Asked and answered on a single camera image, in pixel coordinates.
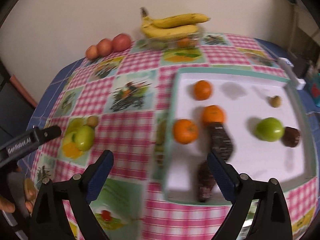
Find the person's left hand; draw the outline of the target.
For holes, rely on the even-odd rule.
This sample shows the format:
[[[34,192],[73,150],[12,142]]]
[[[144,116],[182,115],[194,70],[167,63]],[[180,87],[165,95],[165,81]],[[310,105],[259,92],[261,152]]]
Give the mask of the person's left hand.
[[[1,195],[1,211],[14,213],[16,208],[26,215],[33,213],[38,190],[34,182],[22,174],[22,169],[17,167],[14,173],[7,177],[9,193],[5,197]]]

